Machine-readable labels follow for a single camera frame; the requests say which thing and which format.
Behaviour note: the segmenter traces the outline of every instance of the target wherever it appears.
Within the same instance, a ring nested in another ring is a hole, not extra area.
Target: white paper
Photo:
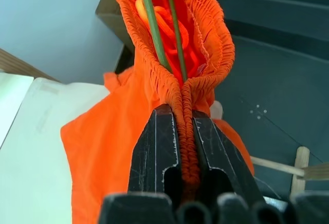
[[[103,85],[33,81],[0,150],[0,224],[72,223],[60,129],[107,95]]]
[[[0,147],[32,82],[30,76],[0,72]]]

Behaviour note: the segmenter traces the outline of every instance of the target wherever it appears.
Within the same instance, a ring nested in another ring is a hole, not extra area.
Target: black plastic part
[[[171,201],[165,194],[111,195],[104,199],[98,224],[174,224]]]
[[[129,192],[166,193],[176,208],[182,192],[176,121],[167,104],[153,110],[133,151]]]
[[[226,193],[216,200],[216,213],[200,202],[189,202],[177,214],[165,194],[129,193],[105,198],[99,224],[328,224],[329,193],[300,194],[284,213],[259,202],[249,208],[244,199]]]
[[[202,178],[198,200],[211,208],[218,195],[235,192],[250,207],[257,202],[264,202],[252,174],[233,143],[205,113],[193,111],[193,121]]]

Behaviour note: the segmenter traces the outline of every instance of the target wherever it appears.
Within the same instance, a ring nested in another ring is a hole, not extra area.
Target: green rod
[[[160,37],[160,31],[159,27],[156,21],[155,13],[154,13],[154,8],[152,4],[152,0],[143,0],[145,10],[148,16],[149,24],[150,24],[150,29],[151,29],[151,35],[152,35],[152,40],[153,44],[155,47],[156,54],[158,55],[159,62],[162,66],[164,66],[169,72],[171,71],[171,67],[167,61],[165,51],[163,49],[163,44],[162,40]]]
[[[179,26],[178,26],[178,19],[177,19],[174,0],[169,0],[169,5],[170,5],[170,10],[171,10],[171,16],[173,17],[173,24],[174,24],[174,29],[175,29],[177,53],[178,53],[178,58],[179,58],[179,63],[180,63],[181,75],[183,77],[183,82],[185,82],[187,80],[187,73],[186,73],[184,52],[183,52],[181,38],[180,38],[180,31],[179,31]]]

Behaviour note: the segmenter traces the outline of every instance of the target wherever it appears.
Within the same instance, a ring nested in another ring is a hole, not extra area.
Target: wooden board
[[[41,77],[57,81],[53,77],[39,71],[30,64],[16,58],[2,49],[0,49],[0,69],[6,73],[32,76],[35,78]]]

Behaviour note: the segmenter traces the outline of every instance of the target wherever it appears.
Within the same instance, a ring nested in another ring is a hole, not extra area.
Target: orange fabric
[[[216,0],[175,0],[178,19],[189,33],[196,56],[206,63],[198,77],[182,86],[156,58],[136,0],[117,0],[127,30],[136,47],[135,65],[120,75],[107,73],[111,94],[61,129],[72,176],[73,224],[96,223],[103,197],[126,192],[134,146],[154,108],[168,103],[176,118],[185,196],[199,185],[192,109],[210,115],[214,88],[230,71],[234,45]],[[241,152],[250,170],[252,163],[240,137],[225,122],[220,129]]]
[[[170,14],[169,4],[167,0],[152,0],[157,24],[160,30],[160,36],[163,42],[163,47],[166,52],[166,57],[171,66],[174,77],[178,80],[180,86],[183,85],[180,63],[178,60],[176,37],[173,26],[173,19]],[[136,10],[139,17],[145,23],[145,26],[150,32],[147,13],[142,0],[136,0]],[[189,78],[198,76],[206,66],[206,59],[201,55],[198,57],[196,50],[190,43],[190,35],[184,24],[178,20],[179,31],[181,35],[182,48],[184,50],[184,58]]]

